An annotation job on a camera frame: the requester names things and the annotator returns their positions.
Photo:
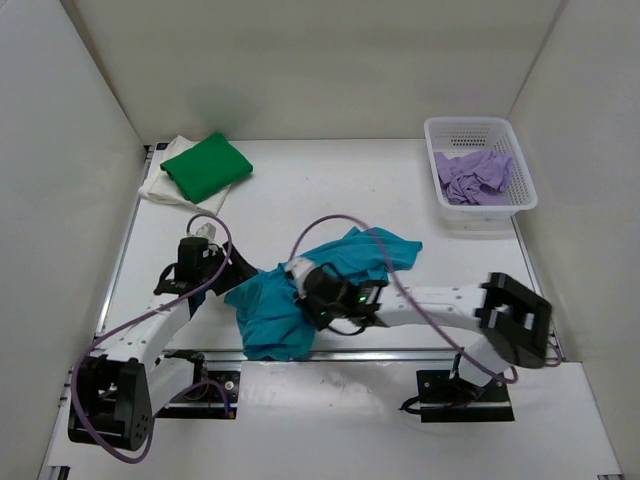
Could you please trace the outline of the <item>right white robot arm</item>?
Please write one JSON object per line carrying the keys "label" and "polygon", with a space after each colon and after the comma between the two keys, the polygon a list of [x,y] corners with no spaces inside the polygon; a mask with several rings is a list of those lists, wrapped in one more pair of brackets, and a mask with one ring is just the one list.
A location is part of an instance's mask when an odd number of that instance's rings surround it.
{"label": "right white robot arm", "polygon": [[285,266],[304,320],[321,331],[336,319],[360,329],[428,325],[451,343],[447,329],[478,334],[458,347],[449,391],[471,400],[512,367],[546,364],[551,304],[511,276],[492,273],[478,286],[402,287],[394,278],[356,282],[329,265],[296,257]]}

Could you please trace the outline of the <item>teal t-shirt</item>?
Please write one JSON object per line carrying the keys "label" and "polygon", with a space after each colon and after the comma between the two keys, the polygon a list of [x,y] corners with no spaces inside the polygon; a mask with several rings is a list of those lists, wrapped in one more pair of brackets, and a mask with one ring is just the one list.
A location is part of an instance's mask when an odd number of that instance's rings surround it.
{"label": "teal t-shirt", "polygon": [[[373,235],[356,227],[341,239],[303,254],[317,265],[331,263],[353,282],[387,280],[388,269],[375,240],[384,244],[395,270],[410,270],[423,249],[420,241],[405,240],[385,229]],[[236,310],[244,355],[251,361],[297,360],[311,349],[315,329],[294,303],[295,283],[285,275],[285,264],[261,271],[225,295]]]}

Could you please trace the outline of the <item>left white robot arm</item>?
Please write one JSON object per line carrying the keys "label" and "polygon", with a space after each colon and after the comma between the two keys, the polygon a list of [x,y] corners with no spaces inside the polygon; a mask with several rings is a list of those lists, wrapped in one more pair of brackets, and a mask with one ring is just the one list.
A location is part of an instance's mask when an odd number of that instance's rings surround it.
{"label": "left white robot arm", "polygon": [[166,406],[212,392],[228,413],[228,393],[208,372],[204,354],[166,346],[207,293],[220,296],[256,273],[230,243],[217,245],[203,236],[181,239],[177,259],[161,272],[144,320],[94,347],[75,369],[69,440],[136,451]]}

